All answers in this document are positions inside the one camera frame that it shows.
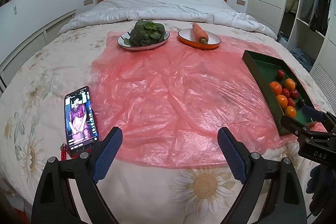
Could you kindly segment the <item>blue white gloved hand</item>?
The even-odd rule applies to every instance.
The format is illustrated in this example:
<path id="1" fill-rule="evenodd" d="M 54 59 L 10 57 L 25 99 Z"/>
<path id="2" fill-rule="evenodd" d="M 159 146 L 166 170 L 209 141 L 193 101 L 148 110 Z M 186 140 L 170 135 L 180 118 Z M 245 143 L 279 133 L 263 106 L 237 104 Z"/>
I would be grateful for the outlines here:
<path id="1" fill-rule="evenodd" d="M 313 194 L 309 205 L 315 217 L 313 223 L 335 223 L 335 169 L 318 165 L 310 172 L 306 188 L 307 194 Z"/>

